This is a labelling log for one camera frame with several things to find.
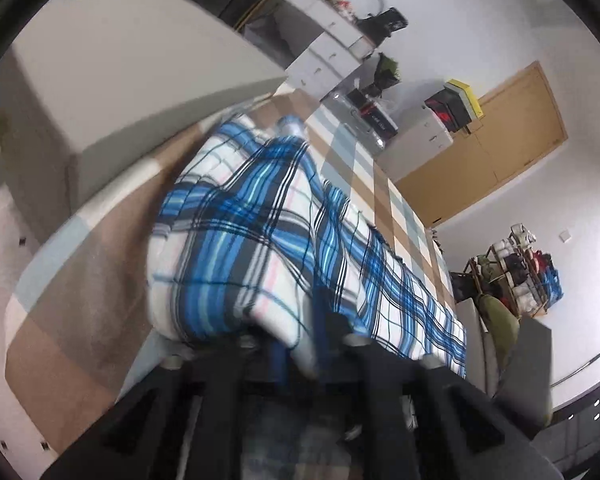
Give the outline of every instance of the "shoe rack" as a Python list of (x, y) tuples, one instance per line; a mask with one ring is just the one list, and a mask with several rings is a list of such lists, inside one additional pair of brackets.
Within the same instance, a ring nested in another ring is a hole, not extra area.
[(491, 245), (485, 255), (470, 258), (464, 267), (479, 294), (492, 293), (493, 284), (497, 282), (504, 295), (499, 299), (504, 300), (504, 305), (517, 318), (546, 314), (549, 298), (531, 247), (535, 241), (522, 224), (517, 224), (508, 238)]

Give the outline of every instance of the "desk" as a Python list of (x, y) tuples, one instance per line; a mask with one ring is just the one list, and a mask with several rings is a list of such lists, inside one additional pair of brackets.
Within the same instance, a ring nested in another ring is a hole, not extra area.
[(289, 83), (322, 99), (376, 46), (324, 0), (284, 0), (322, 27), (323, 33), (286, 69)]

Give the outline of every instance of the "blue plaid blanket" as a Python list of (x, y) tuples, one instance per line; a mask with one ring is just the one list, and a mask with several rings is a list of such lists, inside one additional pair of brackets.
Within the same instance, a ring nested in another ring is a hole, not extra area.
[(149, 314), (173, 340), (246, 324), (317, 368), (320, 309), (401, 356), (437, 355), (464, 376), (464, 329), (393, 254), (299, 136), (247, 116), (220, 125), (164, 199), (148, 251)]

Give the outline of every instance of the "plaid fabric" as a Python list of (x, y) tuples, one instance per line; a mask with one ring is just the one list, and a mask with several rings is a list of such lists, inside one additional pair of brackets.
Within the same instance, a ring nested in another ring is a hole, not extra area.
[[(248, 110), (265, 131), (282, 116), (299, 116), (308, 125), (317, 171), (376, 226), (424, 288), (453, 309), (438, 248), (395, 186), (328, 110), (301, 91), (249, 103)], [(5, 377), (57, 452), (166, 355), (186, 352), (147, 321), (148, 239), (162, 200), (221, 116), (193, 125), (128, 168), (45, 243), (20, 277), (4, 318)], [(303, 427), (298, 430), (303, 435), (313, 431)], [(298, 459), (291, 454), (292, 460), (296, 478), (301, 471), (315, 478), (311, 471), (324, 465), (323, 455), (310, 452)], [(342, 462), (329, 469), (332, 478), (345, 478), (348, 470)]]
[(252, 322), (313, 375), (317, 310), (330, 309), (394, 353), (433, 353), (463, 375), (459, 321), (318, 176), (307, 151), (301, 137), (272, 138), (245, 116), (218, 128), (168, 193), (154, 228), (154, 327), (192, 341)]

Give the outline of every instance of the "gray sofa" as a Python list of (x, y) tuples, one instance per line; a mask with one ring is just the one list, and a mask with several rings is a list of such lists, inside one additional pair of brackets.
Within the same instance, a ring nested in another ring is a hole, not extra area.
[(493, 336), (487, 331), (474, 301), (456, 304), (466, 330), (466, 379), (493, 399), (529, 438), (550, 421), (551, 330), (522, 317), (514, 347), (500, 369)]
[(189, 0), (51, 0), (0, 62), (0, 169), (42, 243), (156, 146), (285, 79)]

